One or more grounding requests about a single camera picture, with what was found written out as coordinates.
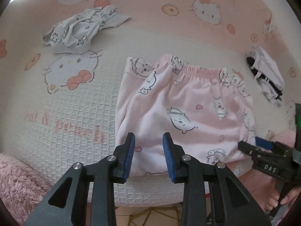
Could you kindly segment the person right hand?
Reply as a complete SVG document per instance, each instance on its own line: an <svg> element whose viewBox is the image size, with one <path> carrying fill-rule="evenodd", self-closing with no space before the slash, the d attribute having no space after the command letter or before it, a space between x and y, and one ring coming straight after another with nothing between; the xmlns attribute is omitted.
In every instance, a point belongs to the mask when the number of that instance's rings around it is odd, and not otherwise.
<svg viewBox="0 0 301 226"><path fill-rule="evenodd" d="M278 200L280 198L280 193L276 190L275 187L275 180L272 180L272 188L270 190L270 194L267 197L267 204L265 206L265 209L272 210L273 208L276 208L278 206ZM281 200L281 205L288 205L288 209L292 207L294 202L296 201L296 198L298 197L300 193L300 187L294 187L292 188L288 194Z"/></svg>

